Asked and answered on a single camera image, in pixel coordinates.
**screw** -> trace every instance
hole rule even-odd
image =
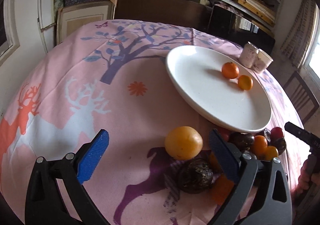
[[[75,154],[74,153],[68,153],[67,155],[66,155],[66,159],[67,160],[71,160],[71,159],[73,159],[75,157]]]
[[[246,159],[246,160],[250,160],[250,159],[252,158],[251,155],[248,154],[248,153],[242,154],[242,157],[243,157],[244,159]]]
[[[280,160],[278,157],[273,158],[273,161],[274,161],[276,164],[281,163],[281,160]]]
[[[42,156],[37,158],[37,163],[41,164],[43,162],[44,158]]]

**blue gripper pad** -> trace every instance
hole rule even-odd
[[[217,158],[226,177],[237,184],[240,179],[238,174],[239,162],[216,129],[213,129],[209,134],[209,147]]]
[[[105,130],[101,130],[78,164],[77,178],[81,185],[85,181],[90,180],[108,145],[109,133]]]

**pink tablecloth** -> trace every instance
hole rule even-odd
[[[233,58],[241,52],[190,28],[101,21],[72,34],[36,67],[0,124],[1,192],[22,220],[35,159],[61,159],[106,129],[110,145],[84,186],[109,222],[207,224],[216,205],[207,192],[189,195],[176,188],[181,162],[164,150],[164,137],[177,126],[198,130],[206,150],[213,127],[180,97],[166,72],[166,54],[180,45],[203,46]],[[272,75],[265,71],[257,79],[272,104],[269,128],[287,121],[302,126]],[[294,189],[308,147],[290,134],[285,138],[288,150],[281,160]],[[70,200],[66,205],[77,217]]]

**orange deer print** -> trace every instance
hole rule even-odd
[[[8,147],[14,141],[14,138],[17,134],[18,128],[20,128],[20,133],[24,135],[27,131],[27,123],[29,120],[29,113],[33,115],[37,115],[38,107],[39,107],[39,86],[30,87],[25,94],[23,95],[23,91],[25,87],[28,85],[24,85],[19,93],[18,98],[18,115],[12,124],[9,124],[6,119],[2,119],[0,123],[0,182],[1,182],[1,164],[3,155],[7,152]]]

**deer print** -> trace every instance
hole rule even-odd
[[[105,110],[108,101],[103,97],[104,91],[93,98],[97,80],[94,83],[84,84],[77,91],[76,100],[72,100],[69,94],[69,87],[76,79],[72,78],[66,82],[65,98],[71,105],[70,110],[73,115],[66,125],[59,129],[54,124],[47,122],[40,115],[29,114],[27,132],[18,134],[14,143],[9,147],[11,159],[14,151],[20,145],[27,145],[36,155],[44,156],[48,161],[63,158],[67,153],[74,152],[81,132],[84,132],[88,138],[94,138],[96,132],[93,126],[92,112],[106,114],[110,110]],[[86,99],[85,105],[80,102]]]
[[[25,84],[20,90],[18,98],[18,114],[12,124],[9,124],[5,118],[3,118],[0,123],[0,181],[3,155],[7,152],[7,149],[14,141],[17,133],[20,135],[26,133],[29,114],[36,116],[39,113],[39,88],[41,84],[30,87],[23,95],[27,85],[29,85],[29,83]]]

